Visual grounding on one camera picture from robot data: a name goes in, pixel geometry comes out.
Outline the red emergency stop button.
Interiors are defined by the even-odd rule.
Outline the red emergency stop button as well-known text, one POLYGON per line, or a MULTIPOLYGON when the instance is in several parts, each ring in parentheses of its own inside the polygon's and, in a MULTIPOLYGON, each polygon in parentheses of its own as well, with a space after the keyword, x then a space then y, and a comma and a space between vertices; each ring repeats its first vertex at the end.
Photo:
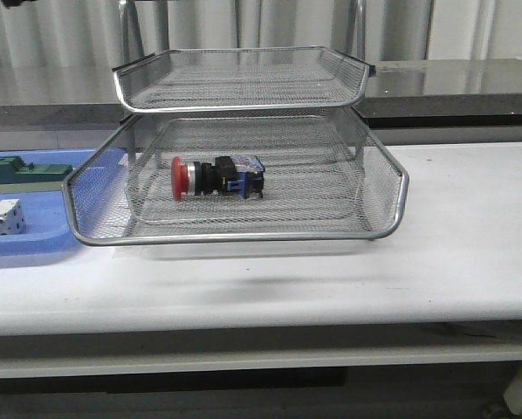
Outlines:
POLYGON ((236 195, 247 199, 251 194, 263 196, 264 164, 255 155, 218 156, 215 163, 183 161, 179 156, 171 162, 173 198, 183 196, 236 195))

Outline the mesh tray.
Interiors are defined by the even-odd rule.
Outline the mesh tray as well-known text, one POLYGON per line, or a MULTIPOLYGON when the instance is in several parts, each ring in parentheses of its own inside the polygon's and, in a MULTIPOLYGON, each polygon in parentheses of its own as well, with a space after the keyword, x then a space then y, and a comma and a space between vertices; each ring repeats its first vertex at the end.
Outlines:
POLYGON ((128 118, 64 181, 88 245, 376 239, 402 220, 409 176, 349 108, 128 118), (254 155, 264 189, 175 200, 171 162, 254 155))
POLYGON ((374 67, 323 46, 184 49, 113 69, 130 113, 196 113, 350 106, 374 67))

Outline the grey stone counter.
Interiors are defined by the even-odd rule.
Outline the grey stone counter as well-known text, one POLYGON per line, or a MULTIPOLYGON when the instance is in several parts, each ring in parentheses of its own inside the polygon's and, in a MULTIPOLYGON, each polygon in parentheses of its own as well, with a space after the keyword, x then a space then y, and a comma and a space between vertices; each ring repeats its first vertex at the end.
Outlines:
MULTIPOLYGON (((522 141, 522 60, 382 61, 356 111, 388 146, 522 141)), ((0 151, 96 148, 122 115, 107 67, 0 68, 0 151)))

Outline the blue plastic tray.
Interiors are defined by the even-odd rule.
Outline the blue plastic tray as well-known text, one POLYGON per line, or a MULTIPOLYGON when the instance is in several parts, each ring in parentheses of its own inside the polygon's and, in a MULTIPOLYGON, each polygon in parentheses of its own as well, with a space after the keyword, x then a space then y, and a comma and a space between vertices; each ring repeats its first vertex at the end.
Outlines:
MULTIPOLYGON (((18 155, 26 164, 70 165, 80 167, 93 149, 55 149, 0 152, 0 158, 18 155)), ((105 162, 98 164, 99 194, 105 190, 110 178, 117 170, 116 164, 124 157, 122 149, 115 148, 106 153, 105 162)), ((13 183, 0 184, 0 201, 18 199, 24 224, 22 230, 12 235, 0 233, 0 267, 18 267, 43 264, 59 260, 78 245, 72 234, 65 213, 65 202, 61 192, 61 181, 56 183, 13 183)))

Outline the white circuit breaker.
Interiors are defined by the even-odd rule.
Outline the white circuit breaker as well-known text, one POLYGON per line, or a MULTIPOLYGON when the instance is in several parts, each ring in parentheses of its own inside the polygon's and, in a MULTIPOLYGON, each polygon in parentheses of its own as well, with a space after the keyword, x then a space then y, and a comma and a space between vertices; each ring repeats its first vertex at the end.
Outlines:
POLYGON ((0 200, 0 236, 21 234, 24 230, 25 220, 21 201, 0 200))

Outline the green terminal block module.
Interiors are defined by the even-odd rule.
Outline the green terminal block module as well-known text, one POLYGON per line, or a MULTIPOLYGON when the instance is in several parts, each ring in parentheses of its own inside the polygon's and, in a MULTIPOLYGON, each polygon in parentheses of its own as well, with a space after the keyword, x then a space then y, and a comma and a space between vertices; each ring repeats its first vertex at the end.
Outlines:
POLYGON ((70 164, 25 162, 20 155, 0 157, 0 194, 60 190, 70 164))

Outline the white pleated curtain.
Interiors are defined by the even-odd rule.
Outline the white pleated curtain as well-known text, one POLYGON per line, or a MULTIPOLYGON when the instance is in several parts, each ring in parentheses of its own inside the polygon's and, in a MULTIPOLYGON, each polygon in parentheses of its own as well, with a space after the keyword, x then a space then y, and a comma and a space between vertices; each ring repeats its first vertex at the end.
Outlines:
MULTIPOLYGON (((356 49, 346 1, 152 1, 137 6, 147 52, 172 47, 323 45, 356 49)), ((360 20, 367 60, 429 62, 425 93, 455 82, 470 93, 522 81, 522 1, 369 1, 360 20)), ((0 105, 82 101, 91 90, 58 80, 60 70, 121 63, 115 1, 0 3, 0 105)))

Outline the grey metal rack frame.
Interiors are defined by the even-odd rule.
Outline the grey metal rack frame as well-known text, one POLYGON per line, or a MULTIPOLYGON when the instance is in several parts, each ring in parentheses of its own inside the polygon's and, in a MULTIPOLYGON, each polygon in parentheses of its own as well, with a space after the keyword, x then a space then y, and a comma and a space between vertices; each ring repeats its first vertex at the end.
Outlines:
MULTIPOLYGON (((148 55, 143 51, 143 43, 141 39, 141 28, 138 18, 138 12, 136 10, 135 3, 132 1, 122 1, 119 4, 120 9, 120 25, 121 25, 121 50, 124 56, 128 56, 131 53, 135 53, 137 58, 144 58, 148 55)), ((342 107, 315 107, 315 108, 296 108, 296 109, 270 109, 270 110, 245 110, 245 111, 218 111, 218 112, 196 112, 196 113, 230 113, 230 112, 274 112, 274 111, 294 111, 294 110, 312 110, 312 109, 334 109, 334 108, 349 108, 350 106, 342 107)), ((148 114, 166 114, 166 113, 130 113, 131 117, 135 115, 148 115, 148 114)))

